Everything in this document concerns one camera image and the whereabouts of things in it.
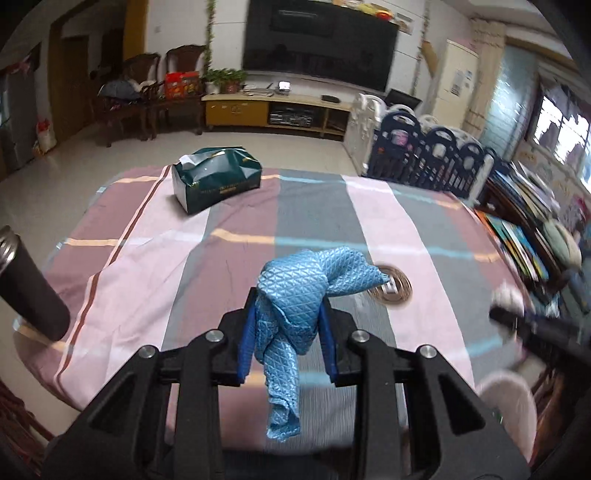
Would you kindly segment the blue cleaning cloth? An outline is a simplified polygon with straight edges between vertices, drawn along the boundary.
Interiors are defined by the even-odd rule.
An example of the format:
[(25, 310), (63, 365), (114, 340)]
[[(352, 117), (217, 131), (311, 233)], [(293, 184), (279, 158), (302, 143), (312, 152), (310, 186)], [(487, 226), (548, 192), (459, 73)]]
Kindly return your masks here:
[(308, 353), (318, 335), (322, 301), (388, 282), (385, 273), (349, 247), (301, 250), (266, 263), (256, 284), (253, 353), (266, 376), (268, 438), (284, 442), (301, 433), (297, 358)]

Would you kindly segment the woven plastic trash basket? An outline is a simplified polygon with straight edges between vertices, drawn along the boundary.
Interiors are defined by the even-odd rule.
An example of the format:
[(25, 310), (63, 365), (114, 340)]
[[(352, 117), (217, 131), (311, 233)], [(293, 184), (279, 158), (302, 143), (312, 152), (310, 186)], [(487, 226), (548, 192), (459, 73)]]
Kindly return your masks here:
[(501, 424), (530, 461), (537, 435), (537, 409), (527, 381), (519, 374), (500, 370), (489, 374), (477, 386), (480, 399), (502, 417)]

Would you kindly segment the round brown coaster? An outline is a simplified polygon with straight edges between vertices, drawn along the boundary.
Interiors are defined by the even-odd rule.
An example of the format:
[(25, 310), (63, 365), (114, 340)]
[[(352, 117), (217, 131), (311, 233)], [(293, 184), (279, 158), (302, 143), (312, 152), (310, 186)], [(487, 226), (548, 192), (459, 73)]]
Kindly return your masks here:
[(408, 276), (401, 269), (391, 265), (377, 264), (376, 267), (388, 277), (388, 281), (370, 289), (370, 297), (387, 306), (400, 306), (409, 302), (413, 295), (413, 287)]

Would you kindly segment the plaid pink grey tablecloth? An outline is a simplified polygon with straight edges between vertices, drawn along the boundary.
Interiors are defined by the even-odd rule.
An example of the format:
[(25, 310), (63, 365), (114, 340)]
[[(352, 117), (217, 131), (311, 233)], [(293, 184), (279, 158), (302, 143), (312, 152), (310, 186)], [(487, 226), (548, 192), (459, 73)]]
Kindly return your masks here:
[(166, 167), (132, 169), (94, 199), (45, 271), (71, 315), (66, 335), (50, 342), (20, 321), (16, 349), (41, 385), (82, 409), (141, 346), (184, 346), (242, 307), (270, 260), (339, 246), (411, 282), (401, 305), (333, 299), (360, 328), (405, 350), (435, 346), (473, 385), (521, 358), (488, 316), (493, 291), (514, 275), (460, 200), (270, 169), (256, 190), (191, 216)]

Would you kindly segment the dark green tissue box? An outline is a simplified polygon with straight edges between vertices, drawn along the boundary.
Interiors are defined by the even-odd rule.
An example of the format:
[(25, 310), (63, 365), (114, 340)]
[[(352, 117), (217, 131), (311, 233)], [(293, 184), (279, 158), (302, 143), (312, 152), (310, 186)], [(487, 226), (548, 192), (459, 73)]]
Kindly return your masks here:
[(257, 189), (263, 167), (242, 147), (206, 147), (172, 165), (174, 194), (194, 215), (243, 192)]

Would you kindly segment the navy white baby fence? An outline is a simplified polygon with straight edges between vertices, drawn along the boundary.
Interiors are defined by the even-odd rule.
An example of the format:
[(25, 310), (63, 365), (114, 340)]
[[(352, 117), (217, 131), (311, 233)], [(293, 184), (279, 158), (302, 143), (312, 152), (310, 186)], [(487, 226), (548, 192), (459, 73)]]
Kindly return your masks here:
[(344, 147), (359, 175), (474, 202), (500, 159), (471, 134), (375, 95), (353, 99)]

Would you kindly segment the yellow wooden tv cabinet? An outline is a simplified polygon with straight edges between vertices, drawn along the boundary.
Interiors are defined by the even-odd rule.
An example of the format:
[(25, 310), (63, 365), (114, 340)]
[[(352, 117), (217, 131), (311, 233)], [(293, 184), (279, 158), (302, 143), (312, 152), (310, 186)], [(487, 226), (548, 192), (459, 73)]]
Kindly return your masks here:
[(204, 102), (205, 125), (219, 128), (270, 129), (342, 139), (352, 105), (314, 96), (278, 95), (273, 92), (208, 94)]

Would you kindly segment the row of children's books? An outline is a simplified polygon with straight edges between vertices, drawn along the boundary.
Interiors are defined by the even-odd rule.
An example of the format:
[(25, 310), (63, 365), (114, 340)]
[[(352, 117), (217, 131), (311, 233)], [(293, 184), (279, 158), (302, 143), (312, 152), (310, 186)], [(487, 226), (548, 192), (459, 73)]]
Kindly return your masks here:
[(581, 268), (580, 248), (558, 218), (553, 193), (525, 167), (497, 161), (476, 211), (524, 286), (538, 298), (561, 290)]

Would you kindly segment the black insulated tumbler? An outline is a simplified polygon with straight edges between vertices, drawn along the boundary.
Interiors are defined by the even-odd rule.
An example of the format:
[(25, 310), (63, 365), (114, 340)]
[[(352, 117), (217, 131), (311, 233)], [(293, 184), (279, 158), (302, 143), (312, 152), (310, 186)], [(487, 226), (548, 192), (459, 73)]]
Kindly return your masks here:
[(51, 341), (68, 331), (70, 312), (31, 258), (21, 238), (1, 228), (1, 298)]

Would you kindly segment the green potted plant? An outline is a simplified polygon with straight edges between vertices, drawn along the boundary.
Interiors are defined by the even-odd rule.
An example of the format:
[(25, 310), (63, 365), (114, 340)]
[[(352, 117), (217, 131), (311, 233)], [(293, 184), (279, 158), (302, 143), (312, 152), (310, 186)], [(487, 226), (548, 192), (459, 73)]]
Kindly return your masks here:
[(247, 73), (242, 69), (208, 69), (204, 75), (208, 94), (235, 94), (242, 89)]

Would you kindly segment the red gift box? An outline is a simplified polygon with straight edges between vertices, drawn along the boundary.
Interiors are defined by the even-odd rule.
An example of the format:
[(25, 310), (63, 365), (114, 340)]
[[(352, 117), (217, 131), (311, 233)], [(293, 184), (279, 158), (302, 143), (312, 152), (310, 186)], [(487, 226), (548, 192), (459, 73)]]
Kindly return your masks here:
[(171, 72), (164, 77), (164, 96), (167, 100), (198, 96), (201, 92), (198, 71)]

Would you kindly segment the large black television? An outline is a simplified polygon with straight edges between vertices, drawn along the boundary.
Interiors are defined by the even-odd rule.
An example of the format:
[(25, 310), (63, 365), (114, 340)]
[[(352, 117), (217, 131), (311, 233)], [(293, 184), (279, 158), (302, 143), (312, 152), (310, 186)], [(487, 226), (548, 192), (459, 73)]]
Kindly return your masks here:
[(399, 27), (318, 1), (249, 2), (242, 68), (335, 80), (383, 91)]

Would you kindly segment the dark wooden chair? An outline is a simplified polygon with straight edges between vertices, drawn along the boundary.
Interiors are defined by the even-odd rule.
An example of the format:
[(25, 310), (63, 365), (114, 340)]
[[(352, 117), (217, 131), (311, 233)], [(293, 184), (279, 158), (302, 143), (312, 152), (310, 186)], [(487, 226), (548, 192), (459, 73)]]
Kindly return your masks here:
[[(204, 131), (204, 45), (181, 45), (166, 52), (142, 53), (123, 62), (118, 78), (103, 84), (94, 105), (96, 121), (101, 125), (104, 144), (110, 147), (116, 128), (131, 118), (139, 120), (140, 139), (153, 139), (158, 133), (160, 117), (167, 118), (175, 108), (189, 109), (194, 117), (194, 131)], [(164, 96), (164, 77), (171, 72), (198, 71), (201, 92), (198, 96), (167, 100)]]

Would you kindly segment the white standing air conditioner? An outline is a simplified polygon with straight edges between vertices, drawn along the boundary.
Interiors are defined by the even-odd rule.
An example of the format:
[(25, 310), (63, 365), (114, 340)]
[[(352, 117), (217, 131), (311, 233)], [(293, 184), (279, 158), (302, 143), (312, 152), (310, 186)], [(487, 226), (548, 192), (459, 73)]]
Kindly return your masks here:
[(460, 43), (446, 42), (425, 110), (440, 125), (463, 127), (475, 89), (478, 64), (476, 52)]

